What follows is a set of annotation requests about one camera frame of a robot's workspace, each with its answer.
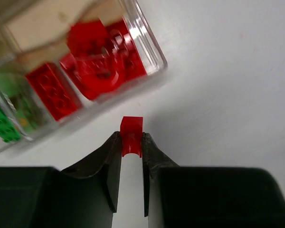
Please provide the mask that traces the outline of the green lego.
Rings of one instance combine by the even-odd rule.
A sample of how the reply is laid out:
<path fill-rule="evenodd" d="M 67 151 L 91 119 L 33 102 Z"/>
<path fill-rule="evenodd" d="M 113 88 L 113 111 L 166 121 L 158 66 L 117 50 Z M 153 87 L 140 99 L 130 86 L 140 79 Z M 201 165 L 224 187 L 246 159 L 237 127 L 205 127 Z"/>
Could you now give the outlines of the green lego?
<path fill-rule="evenodd" d="M 26 133 L 32 133 L 40 127 L 41 112 L 31 97 L 16 95 L 10 100 L 15 107 L 16 117 Z"/>

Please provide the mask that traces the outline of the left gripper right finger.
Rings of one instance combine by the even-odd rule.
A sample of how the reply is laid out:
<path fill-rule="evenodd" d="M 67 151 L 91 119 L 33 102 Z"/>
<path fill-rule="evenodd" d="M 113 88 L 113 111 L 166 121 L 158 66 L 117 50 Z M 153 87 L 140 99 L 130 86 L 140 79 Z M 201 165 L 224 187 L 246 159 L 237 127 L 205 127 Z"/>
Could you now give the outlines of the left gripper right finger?
<path fill-rule="evenodd" d="M 142 162 L 151 228 L 285 228 L 285 198 L 266 170 L 179 166 L 149 133 Z"/>

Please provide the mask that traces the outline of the small red sloped lego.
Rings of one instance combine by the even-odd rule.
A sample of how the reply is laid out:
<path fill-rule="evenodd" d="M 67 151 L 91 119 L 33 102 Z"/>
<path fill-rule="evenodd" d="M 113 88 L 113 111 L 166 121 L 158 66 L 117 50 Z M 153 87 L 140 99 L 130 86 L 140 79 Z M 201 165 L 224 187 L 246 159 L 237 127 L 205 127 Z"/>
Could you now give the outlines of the small red sloped lego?
<path fill-rule="evenodd" d="M 124 116 L 120 125 L 122 156 L 137 154 L 142 157 L 141 139 L 143 136 L 143 117 Z"/>

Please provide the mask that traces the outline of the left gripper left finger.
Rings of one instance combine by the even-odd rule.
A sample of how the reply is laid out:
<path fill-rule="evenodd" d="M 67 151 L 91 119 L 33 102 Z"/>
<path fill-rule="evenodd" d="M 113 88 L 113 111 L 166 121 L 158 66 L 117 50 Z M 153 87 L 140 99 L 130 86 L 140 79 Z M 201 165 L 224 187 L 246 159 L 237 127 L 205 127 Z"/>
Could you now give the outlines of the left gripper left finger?
<path fill-rule="evenodd" d="M 110 228 L 117 211 L 119 132 L 75 164 L 0 167 L 0 228 Z"/>

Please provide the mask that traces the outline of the red 2x2 lego brick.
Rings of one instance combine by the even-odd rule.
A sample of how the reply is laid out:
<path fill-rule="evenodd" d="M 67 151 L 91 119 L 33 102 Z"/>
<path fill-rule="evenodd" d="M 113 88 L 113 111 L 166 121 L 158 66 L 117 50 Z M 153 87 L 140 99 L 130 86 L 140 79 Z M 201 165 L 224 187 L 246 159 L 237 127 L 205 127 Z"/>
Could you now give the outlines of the red 2x2 lego brick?
<path fill-rule="evenodd" d="M 70 27 L 67 36 L 67 46 L 74 57 L 99 54 L 108 41 L 109 34 L 100 20 L 78 22 Z"/>

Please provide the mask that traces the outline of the green 2x4 lego brick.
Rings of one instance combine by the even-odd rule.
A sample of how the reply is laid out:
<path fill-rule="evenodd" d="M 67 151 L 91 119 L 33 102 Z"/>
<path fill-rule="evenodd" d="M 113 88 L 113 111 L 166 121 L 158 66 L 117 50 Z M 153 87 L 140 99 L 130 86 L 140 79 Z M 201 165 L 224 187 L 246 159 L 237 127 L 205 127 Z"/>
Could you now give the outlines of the green 2x4 lego brick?
<path fill-rule="evenodd" d="M 19 141 L 21 135 L 19 131 L 15 128 L 14 124 L 9 120 L 9 118 L 4 114 L 0 108 L 0 138 L 5 143 Z"/>

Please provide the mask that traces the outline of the red rounded lego brick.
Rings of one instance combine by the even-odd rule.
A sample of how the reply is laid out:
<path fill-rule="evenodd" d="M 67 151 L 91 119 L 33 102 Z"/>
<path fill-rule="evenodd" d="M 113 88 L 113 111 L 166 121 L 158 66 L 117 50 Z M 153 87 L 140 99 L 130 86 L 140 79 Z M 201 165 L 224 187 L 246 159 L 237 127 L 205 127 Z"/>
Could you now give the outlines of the red rounded lego brick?
<path fill-rule="evenodd" d="M 94 100 L 99 95 L 111 92 L 117 89 L 124 81 L 124 73 L 114 71 L 109 77 L 98 77 L 96 73 L 79 73 L 81 82 L 84 86 L 82 94 L 88 100 Z"/>

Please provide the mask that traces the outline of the red 2x4 lego brick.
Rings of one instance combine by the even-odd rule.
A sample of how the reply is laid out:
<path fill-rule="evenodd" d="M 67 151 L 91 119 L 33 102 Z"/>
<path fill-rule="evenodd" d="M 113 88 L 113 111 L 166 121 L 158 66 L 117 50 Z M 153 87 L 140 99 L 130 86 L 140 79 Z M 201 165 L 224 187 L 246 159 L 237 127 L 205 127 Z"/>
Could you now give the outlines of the red 2x4 lego brick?
<path fill-rule="evenodd" d="M 45 62 L 25 77 L 56 121 L 83 107 L 76 92 L 55 63 Z"/>

